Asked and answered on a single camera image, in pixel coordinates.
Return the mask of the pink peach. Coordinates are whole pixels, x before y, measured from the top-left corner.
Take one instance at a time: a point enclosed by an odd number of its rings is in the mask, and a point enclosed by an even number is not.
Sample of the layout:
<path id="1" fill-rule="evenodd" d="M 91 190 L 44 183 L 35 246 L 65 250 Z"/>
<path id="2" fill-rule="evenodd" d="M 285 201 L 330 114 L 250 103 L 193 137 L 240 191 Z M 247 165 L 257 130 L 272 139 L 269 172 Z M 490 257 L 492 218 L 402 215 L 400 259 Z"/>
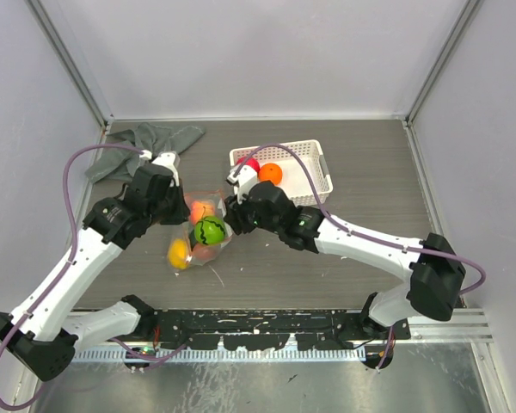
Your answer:
<path id="1" fill-rule="evenodd" d="M 216 207 L 211 200 L 195 200 L 190 206 L 189 222 L 196 225 L 200 220 L 215 214 Z"/>

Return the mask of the green watermelon ball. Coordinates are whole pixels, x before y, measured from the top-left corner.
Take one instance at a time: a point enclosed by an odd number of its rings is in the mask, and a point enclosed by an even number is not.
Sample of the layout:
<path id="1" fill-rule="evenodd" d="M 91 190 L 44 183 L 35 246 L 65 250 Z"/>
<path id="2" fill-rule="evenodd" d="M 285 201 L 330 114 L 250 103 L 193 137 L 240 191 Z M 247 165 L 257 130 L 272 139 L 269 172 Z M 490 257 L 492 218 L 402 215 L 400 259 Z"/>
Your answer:
<path id="1" fill-rule="evenodd" d="M 227 236 L 224 221 L 216 216 L 204 218 L 195 225 L 194 236 L 202 245 L 222 243 Z"/>

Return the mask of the orange fruit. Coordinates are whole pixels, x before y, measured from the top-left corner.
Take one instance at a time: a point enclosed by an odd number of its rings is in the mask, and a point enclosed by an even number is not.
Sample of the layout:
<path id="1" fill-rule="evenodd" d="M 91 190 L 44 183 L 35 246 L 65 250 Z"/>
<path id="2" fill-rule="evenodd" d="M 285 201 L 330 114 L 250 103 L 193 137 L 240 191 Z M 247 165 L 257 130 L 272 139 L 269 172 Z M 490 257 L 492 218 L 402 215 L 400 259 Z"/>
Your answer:
<path id="1" fill-rule="evenodd" d="M 271 182 L 273 185 L 279 185 L 283 179 L 283 170 L 276 163 L 266 163 L 261 166 L 258 178 L 261 182 Z"/>

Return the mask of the clear zip top bag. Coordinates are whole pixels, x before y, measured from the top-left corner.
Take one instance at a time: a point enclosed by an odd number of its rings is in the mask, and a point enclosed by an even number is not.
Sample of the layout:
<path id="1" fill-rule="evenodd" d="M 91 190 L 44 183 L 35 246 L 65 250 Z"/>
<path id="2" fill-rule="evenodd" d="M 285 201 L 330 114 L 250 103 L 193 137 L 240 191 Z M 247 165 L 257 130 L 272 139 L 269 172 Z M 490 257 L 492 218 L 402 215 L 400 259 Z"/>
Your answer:
<path id="1" fill-rule="evenodd" d="M 189 216 L 174 229 L 167 251 L 170 266 L 178 271 L 215 260 L 233 235 L 224 220 L 226 207 L 220 190 L 188 193 L 184 200 Z"/>

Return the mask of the white plastic basket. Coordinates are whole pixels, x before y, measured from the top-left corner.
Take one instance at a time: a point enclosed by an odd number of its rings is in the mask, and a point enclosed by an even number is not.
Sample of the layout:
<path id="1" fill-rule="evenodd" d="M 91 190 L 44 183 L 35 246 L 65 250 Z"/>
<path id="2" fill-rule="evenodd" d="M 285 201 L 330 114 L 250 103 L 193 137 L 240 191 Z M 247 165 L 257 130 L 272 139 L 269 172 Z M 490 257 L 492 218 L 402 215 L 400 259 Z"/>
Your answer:
<path id="1" fill-rule="evenodd" d="M 282 180 L 279 186 L 296 205 L 316 206 L 316 198 L 304 172 L 307 170 L 318 199 L 321 204 L 324 204 L 332 193 L 334 185 L 320 142 L 316 139 L 307 139 L 285 142 L 282 145 L 293 152 L 305 168 L 292 154 L 277 146 L 261 149 L 253 155 L 253 158 L 260 166 L 275 163 L 281 168 Z"/>

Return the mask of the yellow lemon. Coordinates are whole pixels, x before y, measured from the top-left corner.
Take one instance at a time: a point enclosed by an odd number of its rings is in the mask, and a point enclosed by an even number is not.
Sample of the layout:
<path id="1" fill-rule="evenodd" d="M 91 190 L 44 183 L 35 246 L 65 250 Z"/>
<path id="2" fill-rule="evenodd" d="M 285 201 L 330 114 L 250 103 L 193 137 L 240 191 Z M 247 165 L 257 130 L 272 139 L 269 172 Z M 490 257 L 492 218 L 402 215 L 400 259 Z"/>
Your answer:
<path id="1" fill-rule="evenodd" d="M 188 266 L 189 249 L 181 238 L 175 238 L 168 250 L 168 260 L 172 267 L 184 270 Z"/>

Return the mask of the red apple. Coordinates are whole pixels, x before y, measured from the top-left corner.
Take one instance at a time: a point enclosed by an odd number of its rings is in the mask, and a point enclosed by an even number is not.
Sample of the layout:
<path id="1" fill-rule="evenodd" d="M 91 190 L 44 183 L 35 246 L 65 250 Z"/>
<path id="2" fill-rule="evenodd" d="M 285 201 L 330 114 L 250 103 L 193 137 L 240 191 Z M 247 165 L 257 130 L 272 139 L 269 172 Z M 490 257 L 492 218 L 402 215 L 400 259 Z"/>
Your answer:
<path id="1" fill-rule="evenodd" d="M 260 172 L 261 166 L 258 163 L 258 161 L 256 159 L 254 159 L 253 157 L 250 158 L 248 161 L 245 161 L 244 157 L 238 158 L 236 164 L 242 164 L 242 163 L 251 167 L 256 173 Z"/>

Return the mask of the brown passion fruit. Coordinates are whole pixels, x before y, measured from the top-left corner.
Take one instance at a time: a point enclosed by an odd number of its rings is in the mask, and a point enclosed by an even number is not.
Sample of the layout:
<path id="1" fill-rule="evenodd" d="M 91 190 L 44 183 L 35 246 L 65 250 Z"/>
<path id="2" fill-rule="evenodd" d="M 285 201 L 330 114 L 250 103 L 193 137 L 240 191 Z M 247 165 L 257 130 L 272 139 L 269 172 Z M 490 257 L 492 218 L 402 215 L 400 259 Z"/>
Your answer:
<path id="1" fill-rule="evenodd" d="M 197 243 L 192 250 L 193 258 L 199 262 L 208 262 L 218 255 L 216 246 L 206 246 Z"/>

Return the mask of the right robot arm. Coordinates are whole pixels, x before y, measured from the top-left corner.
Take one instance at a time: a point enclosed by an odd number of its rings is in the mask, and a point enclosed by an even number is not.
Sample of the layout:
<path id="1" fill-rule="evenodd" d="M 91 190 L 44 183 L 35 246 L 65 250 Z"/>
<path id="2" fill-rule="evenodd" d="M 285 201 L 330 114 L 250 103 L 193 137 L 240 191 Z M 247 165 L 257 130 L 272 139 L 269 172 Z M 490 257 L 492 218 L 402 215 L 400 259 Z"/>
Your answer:
<path id="1" fill-rule="evenodd" d="M 296 205 L 267 182 L 224 203 L 225 221 L 237 235 L 261 229 L 294 250 L 345 256 L 400 279 L 399 286 L 367 298 L 358 321 L 365 336 L 378 339 L 409 317 L 452 318 L 465 269 L 444 237 L 430 233 L 424 240 L 398 238 L 351 225 L 318 207 Z"/>

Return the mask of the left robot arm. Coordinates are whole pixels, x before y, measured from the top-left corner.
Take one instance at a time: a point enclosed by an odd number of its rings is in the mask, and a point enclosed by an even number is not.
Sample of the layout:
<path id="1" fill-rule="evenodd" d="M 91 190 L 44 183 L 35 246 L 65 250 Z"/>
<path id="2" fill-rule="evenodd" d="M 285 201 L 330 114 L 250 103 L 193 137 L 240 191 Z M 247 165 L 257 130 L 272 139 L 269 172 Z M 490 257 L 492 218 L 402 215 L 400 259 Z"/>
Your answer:
<path id="1" fill-rule="evenodd" d="M 74 304 L 130 243 L 155 225 L 179 225 L 189 215 L 175 167 L 147 163 L 115 197 L 94 204 L 77 245 L 12 312 L 0 312 L 0 341 L 40 381 L 58 377 L 74 356 L 120 336 L 150 338 L 156 310 L 135 295 L 87 316 L 70 317 Z"/>

